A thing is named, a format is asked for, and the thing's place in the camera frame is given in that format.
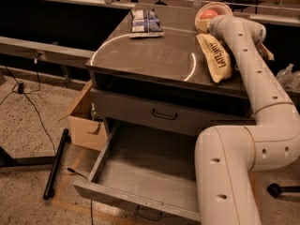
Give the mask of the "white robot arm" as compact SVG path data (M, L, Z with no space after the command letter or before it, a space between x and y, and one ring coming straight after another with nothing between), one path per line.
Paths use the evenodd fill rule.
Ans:
M201 224L262 225L248 173L300 157L300 115L257 51L262 24L218 15L209 33L230 48L255 123L208 127L199 135L194 162Z

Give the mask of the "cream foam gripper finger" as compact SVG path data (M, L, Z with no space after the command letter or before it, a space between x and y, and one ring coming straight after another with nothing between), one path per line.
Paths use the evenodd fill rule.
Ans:
M209 26L210 26L210 20L209 19L203 19L197 21L197 29L202 33L208 33L209 32Z

